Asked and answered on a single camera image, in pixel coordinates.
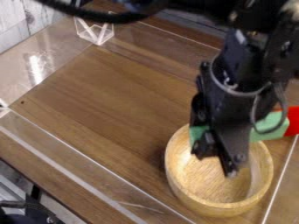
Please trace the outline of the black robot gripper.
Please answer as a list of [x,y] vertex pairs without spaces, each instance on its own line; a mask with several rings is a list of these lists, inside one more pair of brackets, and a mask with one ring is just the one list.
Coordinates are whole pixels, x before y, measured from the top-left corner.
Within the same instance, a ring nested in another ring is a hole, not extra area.
[[200,64],[197,93],[190,100],[190,126],[208,130],[190,134],[190,154],[198,160],[217,157],[226,178],[234,178],[248,161],[249,132],[268,134],[276,128],[257,129],[257,122],[279,103],[279,85],[261,81],[252,73],[237,79],[240,71],[228,71],[218,61]]

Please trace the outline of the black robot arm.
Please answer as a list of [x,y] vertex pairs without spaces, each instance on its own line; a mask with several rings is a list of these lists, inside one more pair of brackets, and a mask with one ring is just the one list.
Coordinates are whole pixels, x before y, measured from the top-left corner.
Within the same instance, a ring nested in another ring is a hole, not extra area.
[[110,14],[61,0],[34,0],[98,23],[128,24],[165,9],[201,14],[228,28],[213,60],[200,64],[190,100],[190,154],[216,157],[226,176],[248,162],[252,136],[287,128],[285,89],[299,76],[299,0],[112,0]]

